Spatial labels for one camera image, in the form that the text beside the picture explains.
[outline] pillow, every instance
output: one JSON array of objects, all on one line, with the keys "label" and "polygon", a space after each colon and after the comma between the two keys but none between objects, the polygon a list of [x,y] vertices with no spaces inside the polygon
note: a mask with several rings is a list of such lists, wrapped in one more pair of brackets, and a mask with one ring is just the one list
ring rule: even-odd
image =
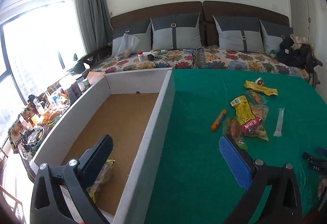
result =
[{"label": "pillow", "polygon": [[219,47],[238,52],[264,53],[259,18],[213,16],[219,34]]},{"label": "pillow", "polygon": [[260,26],[264,40],[264,53],[267,55],[270,55],[272,50],[279,51],[279,44],[283,39],[293,34],[293,28],[263,20],[260,20]]},{"label": "pillow", "polygon": [[133,53],[151,51],[151,21],[148,19],[124,25],[113,30],[112,56],[117,54],[124,33],[133,35],[140,40]]},{"label": "pillow", "polygon": [[202,47],[199,19],[200,13],[152,18],[152,49],[159,51]]}]

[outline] table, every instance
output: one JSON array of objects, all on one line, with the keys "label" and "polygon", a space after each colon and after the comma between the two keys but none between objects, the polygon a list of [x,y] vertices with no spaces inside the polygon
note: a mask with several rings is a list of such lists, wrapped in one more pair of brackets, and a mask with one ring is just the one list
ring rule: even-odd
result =
[{"label": "table", "polygon": [[[218,141],[222,125],[210,132],[216,116],[229,102],[245,94],[245,80],[259,77],[278,96],[268,97],[265,128],[269,142],[245,138],[253,159],[267,165],[291,163],[301,193],[303,215],[317,202],[318,176],[307,169],[303,152],[314,156],[314,148],[327,147],[327,105],[305,80],[292,76],[234,70],[174,70],[176,94],[165,145],[148,207],[145,224],[222,223],[241,198],[240,188],[222,155]],[[285,108],[282,137],[273,137],[278,109]],[[254,223],[264,207],[267,187],[251,219]]]}]

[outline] brown headboard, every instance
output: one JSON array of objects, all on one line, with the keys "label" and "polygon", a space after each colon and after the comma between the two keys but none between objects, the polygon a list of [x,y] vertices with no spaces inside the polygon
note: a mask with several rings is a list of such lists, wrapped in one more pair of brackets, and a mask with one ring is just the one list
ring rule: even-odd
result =
[{"label": "brown headboard", "polygon": [[287,16],[260,7],[221,1],[204,1],[203,9],[204,19],[207,23],[206,34],[208,45],[219,45],[218,32],[212,16],[258,17],[268,22],[289,26]]},{"label": "brown headboard", "polygon": [[125,24],[134,23],[154,17],[169,16],[173,14],[200,13],[200,35],[201,42],[205,45],[205,28],[203,24],[202,3],[199,1],[170,3],[152,7],[146,7],[127,12],[110,19],[113,30]]}]

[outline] curtain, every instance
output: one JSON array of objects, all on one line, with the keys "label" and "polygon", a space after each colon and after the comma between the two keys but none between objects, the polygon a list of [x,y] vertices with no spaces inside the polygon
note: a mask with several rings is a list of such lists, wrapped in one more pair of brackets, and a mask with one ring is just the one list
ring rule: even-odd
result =
[{"label": "curtain", "polygon": [[109,12],[106,0],[77,0],[80,11],[82,37],[86,52],[99,49],[111,41]]}]

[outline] silver bolt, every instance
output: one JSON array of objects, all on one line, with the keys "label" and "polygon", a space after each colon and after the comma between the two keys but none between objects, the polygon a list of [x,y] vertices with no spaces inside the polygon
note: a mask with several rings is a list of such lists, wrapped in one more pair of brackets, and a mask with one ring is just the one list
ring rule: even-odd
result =
[{"label": "silver bolt", "polygon": [[45,163],[42,163],[41,165],[40,165],[40,170],[44,170],[46,168],[46,164]]},{"label": "silver bolt", "polygon": [[262,160],[255,160],[256,165],[262,166],[264,162]]},{"label": "silver bolt", "polygon": [[289,170],[293,169],[293,166],[291,163],[286,163],[286,168],[288,168]]},{"label": "silver bolt", "polygon": [[70,160],[68,164],[69,166],[75,166],[77,164],[77,160]]}]

